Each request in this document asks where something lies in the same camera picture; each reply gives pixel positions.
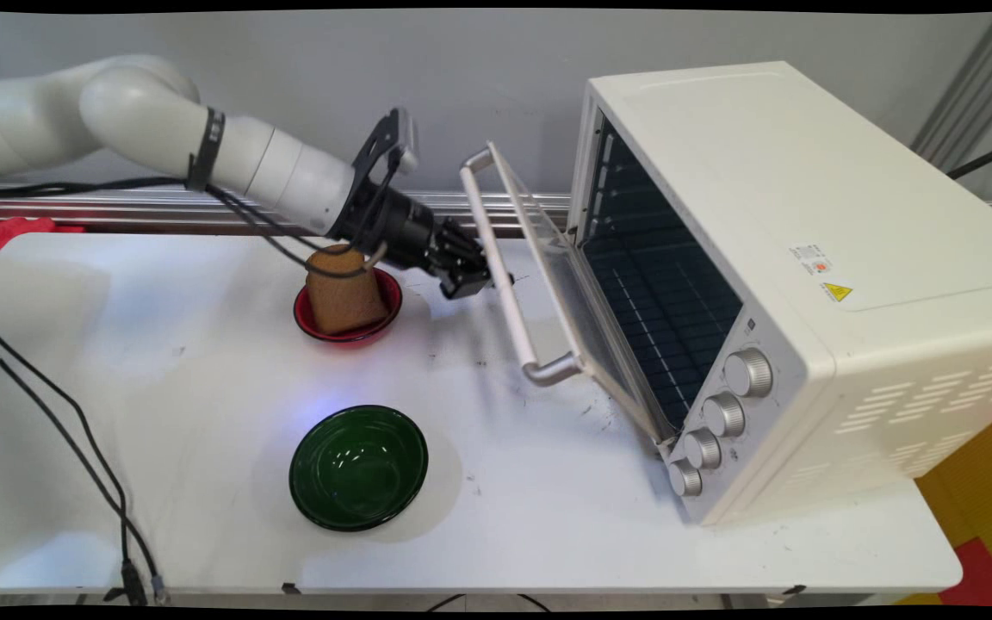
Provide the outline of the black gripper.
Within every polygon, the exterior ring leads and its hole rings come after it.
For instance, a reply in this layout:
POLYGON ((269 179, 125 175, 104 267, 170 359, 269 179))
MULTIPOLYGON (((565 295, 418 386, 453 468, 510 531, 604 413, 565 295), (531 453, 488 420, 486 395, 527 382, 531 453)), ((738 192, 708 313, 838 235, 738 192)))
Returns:
POLYGON ((353 188, 327 237, 350 243, 398 270, 436 272, 438 287, 449 300, 477 295, 492 285, 484 247, 452 217, 437 217, 396 189, 363 179, 353 188))

